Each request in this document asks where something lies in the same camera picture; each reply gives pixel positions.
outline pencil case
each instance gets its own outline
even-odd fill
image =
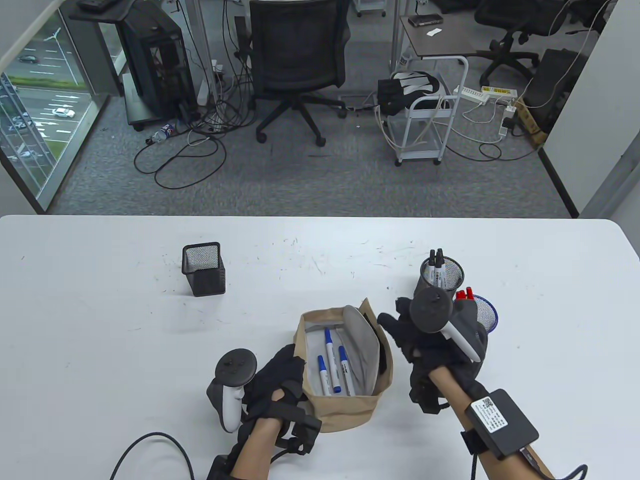
[[[330,329],[340,384],[340,392],[332,390],[330,396],[323,393],[318,362],[322,355],[330,368],[325,328]],[[360,308],[347,305],[302,314],[294,343],[294,354],[306,361],[302,389],[309,400],[310,413],[322,421],[321,432],[348,430],[369,421],[393,378],[389,343],[369,300],[365,299]],[[355,395],[347,392],[339,358],[341,346],[348,356]],[[330,375],[329,382],[333,387]]]

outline grass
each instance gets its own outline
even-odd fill
[[[67,144],[63,141],[45,140],[45,142],[47,143],[49,150],[51,150],[51,153],[56,158],[56,160],[59,160],[60,155],[62,155],[62,150],[66,148]]]
[[[7,75],[11,83],[15,86],[25,87],[39,87],[39,88],[57,88],[59,90],[77,90],[79,92],[86,92],[87,87],[84,82],[80,82],[76,85],[75,82],[69,80],[53,80],[49,78],[27,78],[27,77],[14,77],[13,75]]]

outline gray carpet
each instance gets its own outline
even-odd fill
[[[203,2],[209,40],[214,55],[225,55],[219,23],[221,2]],[[230,15],[241,12],[230,5]],[[352,32],[347,46],[347,81],[325,95],[368,93],[387,73],[392,8],[386,18],[378,13],[356,18],[349,13]],[[180,21],[179,14],[173,18]],[[462,13],[474,47],[486,48],[499,29],[477,25]],[[568,24],[562,31],[574,29]],[[531,37],[525,49],[542,53],[546,48],[578,50],[584,34],[550,38]],[[595,35],[587,42],[590,51]],[[488,65],[470,59],[467,85],[477,88],[480,73]],[[461,67],[441,63],[445,79],[455,86]],[[198,68],[192,65],[194,77]],[[522,90],[524,79],[500,68],[492,76],[496,86]],[[355,105],[361,99],[350,99]],[[259,102],[259,118],[275,104]],[[463,102],[461,111],[473,104]],[[350,113],[345,120],[324,107],[310,107],[314,120],[327,138],[324,148],[314,144],[313,134],[298,112],[288,111],[266,129],[267,143],[255,141],[253,127],[226,135],[227,161],[213,177],[196,186],[170,191],[157,186],[149,175],[132,166],[134,154],[152,133],[134,132],[127,125],[123,99],[111,99],[78,155],[49,211],[56,214],[153,214],[153,215],[298,215],[298,216],[421,216],[421,217],[533,217],[567,218],[568,213],[536,153],[517,161],[476,163],[447,151],[440,166],[431,162],[394,166],[394,153],[385,143],[371,112]],[[488,120],[493,108],[485,106],[469,116]],[[473,124],[459,115],[455,128],[467,136],[493,140],[497,118],[490,124]],[[185,136],[146,149],[140,155],[143,169],[157,168],[185,145]],[[452,133],[449,145],[464,155],[482,158],[477,143]],[[525,138],[508,136],[500,143],[503,158],[532,150]],[[189,148],[193,154],[211,151],[205,142]],[[207,159],[176,159],[160,175],[170,186],[189,183],[222,162],[219,151]]]

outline water bottle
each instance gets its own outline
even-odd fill
[[[409,45],[404,52],[402,52],[402,56],[400,57],[399,68],[400,70],[406,70],[407,65],[413,58],[413,47]]]
[[[154,143],[160,143],[175,134],[175,127],[172,124],[165,124],[160,130],[154,133]]]

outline blue marker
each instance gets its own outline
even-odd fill
[[[340,377],[338,376],[338,365],[335,363],[335,352],[333,351],[333,341],[331,340],[331,331],[324,329],[324,342],[326,343],[326,356],[329,360],[329,373],[331,374],[331,383],[333,383],[333,393],[342,392],[340,388]]]
[[[353,397],[356,394],[355,388],[353,388],[353,378],[351,377],[351,368],[349,367],[349,359],[347,358],[347,351],[342,345],[338,347],[338,354],[340,355],[340,364],[342,365],[342,373],[344,374],[344,381],[347,384],[347,395]]]
[[[322,355],[318,355],[318,365],[320,366],[320,380],[322,380],[322,391],[325,396],[331,396],[331,386],[329,386],[329,377],[326,374],[326,367],[324,366],[324,358]]]

